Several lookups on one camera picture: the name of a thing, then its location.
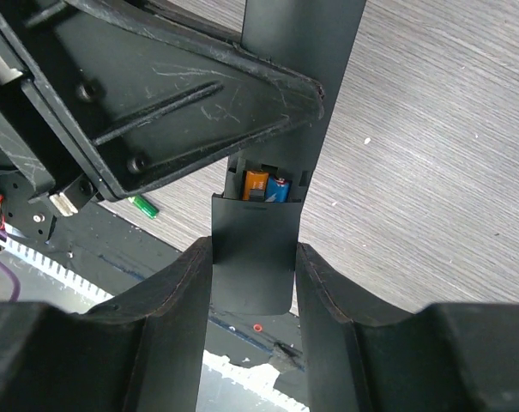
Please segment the black battery cover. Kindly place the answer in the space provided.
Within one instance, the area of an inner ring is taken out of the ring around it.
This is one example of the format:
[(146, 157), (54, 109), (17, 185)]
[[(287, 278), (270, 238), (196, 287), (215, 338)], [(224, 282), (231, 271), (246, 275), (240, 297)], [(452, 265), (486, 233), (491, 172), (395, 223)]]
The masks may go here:
[(301, 202), (212, 196), (215, 309), (260, 316), (289, 312), (302, 208)]

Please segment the orange battery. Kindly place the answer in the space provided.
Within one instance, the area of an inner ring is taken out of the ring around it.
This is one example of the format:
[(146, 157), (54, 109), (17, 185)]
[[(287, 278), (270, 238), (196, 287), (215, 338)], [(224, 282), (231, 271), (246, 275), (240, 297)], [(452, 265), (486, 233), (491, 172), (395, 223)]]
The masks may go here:
[(244, 179), (242, 199), (244, 201), (263, 202), (269, 174), (263, 171), (247, 171)]

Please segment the black remote control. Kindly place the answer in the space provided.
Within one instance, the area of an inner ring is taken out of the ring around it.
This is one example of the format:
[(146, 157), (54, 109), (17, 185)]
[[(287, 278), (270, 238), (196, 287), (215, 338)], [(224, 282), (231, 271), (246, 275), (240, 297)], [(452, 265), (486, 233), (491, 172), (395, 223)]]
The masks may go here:
[(246, 171), (263, 170), (289, 181), (289, 201), (305, 200), (364, 9), (363, 1), (247, 2), (241, 44), (290, 76), (274, 81), (275, 113), (289, 124), (229, 157), (224, 197), (240, 199)]

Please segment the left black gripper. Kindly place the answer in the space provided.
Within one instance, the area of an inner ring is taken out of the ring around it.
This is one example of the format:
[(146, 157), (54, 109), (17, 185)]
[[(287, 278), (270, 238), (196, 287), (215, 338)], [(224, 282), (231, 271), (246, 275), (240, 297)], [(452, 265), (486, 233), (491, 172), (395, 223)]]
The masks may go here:
[(36, 197), (84, 174), (113, 199), (113, 152), (100, 150), (113, 127), (113, 3), (0, 1), (0, 37), (22, 78), (0, 85), (0, 111), (25, 148), (12, 158)]

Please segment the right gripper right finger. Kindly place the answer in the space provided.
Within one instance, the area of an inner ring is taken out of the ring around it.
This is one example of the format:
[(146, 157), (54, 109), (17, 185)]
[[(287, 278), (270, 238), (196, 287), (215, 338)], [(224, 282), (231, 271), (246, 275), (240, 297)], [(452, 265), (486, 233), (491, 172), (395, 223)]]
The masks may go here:
[(519, 305), (435, 303), (406, 312), (296, 257), (313, 411), (519, 411)]

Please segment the blue battery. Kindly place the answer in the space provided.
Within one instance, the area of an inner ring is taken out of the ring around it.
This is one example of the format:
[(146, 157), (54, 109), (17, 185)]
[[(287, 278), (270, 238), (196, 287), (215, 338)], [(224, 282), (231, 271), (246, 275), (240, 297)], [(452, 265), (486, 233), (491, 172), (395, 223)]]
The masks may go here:
[(268, 179), (265, 202), (266, 203), (285, 203), (291, 188), (291, 182), (286, 179), (270, 176)]

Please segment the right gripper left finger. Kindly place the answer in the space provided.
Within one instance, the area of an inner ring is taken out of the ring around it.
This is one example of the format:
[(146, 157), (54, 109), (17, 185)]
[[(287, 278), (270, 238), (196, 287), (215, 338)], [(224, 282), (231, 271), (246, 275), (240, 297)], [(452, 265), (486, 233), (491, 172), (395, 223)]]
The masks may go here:
[(0, 302), (0, 411), (192, 411), (212, 284), (202, 237), (83, 314)]

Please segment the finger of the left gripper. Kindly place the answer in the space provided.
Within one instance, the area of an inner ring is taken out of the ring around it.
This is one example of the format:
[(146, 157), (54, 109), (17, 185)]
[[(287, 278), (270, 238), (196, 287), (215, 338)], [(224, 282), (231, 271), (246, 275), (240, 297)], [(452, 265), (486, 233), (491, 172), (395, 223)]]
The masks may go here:
[(221, 27), (171, 3), (113, 3), (113, 199), (159, 188), (289, 123), (275, 113), (290, 76)]

